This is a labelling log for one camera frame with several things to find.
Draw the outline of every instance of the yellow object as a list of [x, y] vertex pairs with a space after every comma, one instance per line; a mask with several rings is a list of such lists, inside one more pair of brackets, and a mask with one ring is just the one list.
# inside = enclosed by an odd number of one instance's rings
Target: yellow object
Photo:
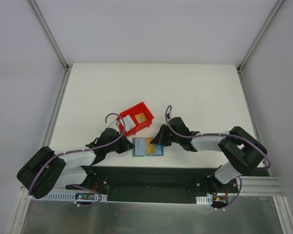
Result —
[[151, 141], [153, 140], [152, 137], [146, 138], [146, 154], [152, 154], [155, 152], [155, 147], [153, 144], [151, 144]]
[[143, 112], [140, 114], [137, 114], [135, 117], [136, 117], [136, 120], [138, 121], [138, 123], [142, 123], [147, 120], [147, 117], [145, 116], [145, 114]]

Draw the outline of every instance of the red box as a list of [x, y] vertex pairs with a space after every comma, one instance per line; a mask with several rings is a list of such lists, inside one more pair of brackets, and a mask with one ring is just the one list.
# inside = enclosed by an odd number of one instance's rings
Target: red box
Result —
[[[147, 108], [144, 102], [140, 102], [139, 104], [129, 108], [128, 110], [121, 112], [119, 115], [121, 117], [129, 115], [133, 122], [136, 124], [134, 128], [124, 133], [126, 137], [136, 135], [137, 131], [149, 127], [152, 124], [152, 119], [154, 119], [154, 116], [152, 115], [151, 111]], [[120, 130], [123, 131], [124, 126], [122, 121], [119, 117], [117, 118], [117, 120], [121, 123], [119, 125]]]

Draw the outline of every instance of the red tray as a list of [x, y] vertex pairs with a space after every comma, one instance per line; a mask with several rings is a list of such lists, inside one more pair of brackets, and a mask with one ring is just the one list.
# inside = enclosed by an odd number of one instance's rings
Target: red tray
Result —
[[[144, 102], [140, 102], [139, 104], [129, 108], [128, 110], [121, 112], [119, 115], [121, 117], [129, 115], [133, 122], [136, 124], [134, 128], [124, 133], [126, 137], [136, 135], [137, 131], [149, 127], [152, 124], [152, 120], [154, 119], [154, 116]], [[123, 131], [124, 127], [122, 121], [119, 117], [117, 118], [117, 120], [120, 122], [120, 130]]]

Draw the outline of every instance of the gray floor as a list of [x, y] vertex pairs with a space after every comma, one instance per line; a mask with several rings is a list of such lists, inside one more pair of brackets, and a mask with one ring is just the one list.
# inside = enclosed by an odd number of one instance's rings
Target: gray floor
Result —
[[[44, 213], [61, 202], [31, 201]], [[77, 208], [69, 204], [44, 216], [26, 215], [22, 234], [281, 234], [271, 197], [239, 197], [223, 211], [207, 205], [101, 203]]]

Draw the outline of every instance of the white table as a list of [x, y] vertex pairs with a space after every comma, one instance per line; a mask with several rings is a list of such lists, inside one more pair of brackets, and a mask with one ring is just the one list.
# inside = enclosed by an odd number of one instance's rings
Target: white table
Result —
[[[233, 65], [75, 63], [63, 97], [50, 147], [83, 148], [106, 128], [105, 116], [143, 101], [155, 119], [136, 137], [155, 136], [171, 104], [191, 131], [223, 132], [241, 126], [254, 131]], [[187, 152], [173, 144], [164, 156], [133, 157], [115, 152], [97, 165], [216, 168], [227, 162], [220, 152]]]

